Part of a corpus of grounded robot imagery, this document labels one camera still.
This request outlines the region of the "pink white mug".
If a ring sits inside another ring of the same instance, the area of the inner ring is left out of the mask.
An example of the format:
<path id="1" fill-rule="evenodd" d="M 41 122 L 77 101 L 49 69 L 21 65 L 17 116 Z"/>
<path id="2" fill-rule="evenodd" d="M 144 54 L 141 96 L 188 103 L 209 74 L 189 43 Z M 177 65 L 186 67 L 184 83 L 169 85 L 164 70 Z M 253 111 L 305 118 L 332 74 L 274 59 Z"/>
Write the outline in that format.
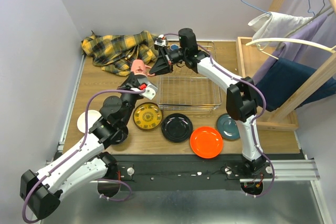
<path id="1" fill-rule="evenodd" d="M 151 67 L 146 65 L 141 59 L 134 60 L 131 65 L 131 72 L 133 72 L 135 75 L 141 74 L 147 77 L 155 76 L 155 74 L 150 74 L 149 70 L 151 70 Z"/>

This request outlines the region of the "blue mug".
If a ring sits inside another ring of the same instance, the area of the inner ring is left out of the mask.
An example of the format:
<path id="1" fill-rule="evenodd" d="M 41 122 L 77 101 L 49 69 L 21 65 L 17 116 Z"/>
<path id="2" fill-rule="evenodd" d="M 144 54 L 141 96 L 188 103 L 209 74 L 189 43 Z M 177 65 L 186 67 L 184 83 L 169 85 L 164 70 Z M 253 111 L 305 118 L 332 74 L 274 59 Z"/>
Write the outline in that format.
<path id="1" fill-rule="evenodd" d="M 173 51 L 173 50 L 178 50 L 180 47 L 179 47 L 179 45 L 177 45 L 177 44 L 171 44 L 170 45 L 170 51 Z"/>

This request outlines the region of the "wire metal dish rack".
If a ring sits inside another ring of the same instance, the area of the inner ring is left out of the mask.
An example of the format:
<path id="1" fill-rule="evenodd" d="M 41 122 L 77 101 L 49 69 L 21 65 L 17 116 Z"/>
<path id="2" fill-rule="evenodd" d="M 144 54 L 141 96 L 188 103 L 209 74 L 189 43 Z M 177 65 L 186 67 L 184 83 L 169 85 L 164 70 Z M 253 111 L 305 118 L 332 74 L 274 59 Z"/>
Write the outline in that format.
<path id="1" fill-rule="evenodd" d="M 212 111 L 222 104 L 220 87 L 183 63 L 156 80 L 159 87 L 156 102 L 162 110 Z"/>

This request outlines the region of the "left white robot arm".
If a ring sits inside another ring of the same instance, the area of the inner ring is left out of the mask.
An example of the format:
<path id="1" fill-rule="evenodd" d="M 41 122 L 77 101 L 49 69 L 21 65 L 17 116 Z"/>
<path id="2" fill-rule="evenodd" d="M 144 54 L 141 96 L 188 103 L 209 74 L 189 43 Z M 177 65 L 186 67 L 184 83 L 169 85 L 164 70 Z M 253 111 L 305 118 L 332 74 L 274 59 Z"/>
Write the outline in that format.
<path id="1" fill-rule="evenodd" d="M 111 96 L 104 100 L 92 125 L 88 120 L 89 110 L 85 110 L 83 138 L 56 161 L 37 172 L 29 169 L 22 174 L 19 195 L 24 201 L 23 221 L 36 223 L 45 219 L 76 187 L 116 176 L 117 161 L 105 150 L 126 140 L 127 124 L 137 100 L 152 99 L 157 90 L 145 73 L 132 72 L 117 89 L 99 92 Z"/>

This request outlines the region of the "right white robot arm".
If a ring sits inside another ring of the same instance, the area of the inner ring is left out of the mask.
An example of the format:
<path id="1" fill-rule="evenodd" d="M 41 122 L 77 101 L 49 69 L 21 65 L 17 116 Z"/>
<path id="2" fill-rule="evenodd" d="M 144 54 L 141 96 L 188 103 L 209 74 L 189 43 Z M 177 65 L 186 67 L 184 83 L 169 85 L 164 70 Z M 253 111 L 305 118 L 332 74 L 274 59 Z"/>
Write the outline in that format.
<path id="1" fill-rule="evenodd" d="M 255 177 L 267 163 L 256 125 L 258 98 L 263 94 L 255 87 L 252 78 L 240 77 L 219 65 L 211 53 L 197 43 L 192 29 L 183 28 L 177 36 L 180 46 L 175 50 L 169 49 L 164 35 L 154 39 L 154 48 L 159 54 L 150 74 L 168 74 L 173 72 L 174 65 L 184 63 L 225 91 L 226 111 L 236 122 L 242 142 L 241 171 L 246 177 Z"/>

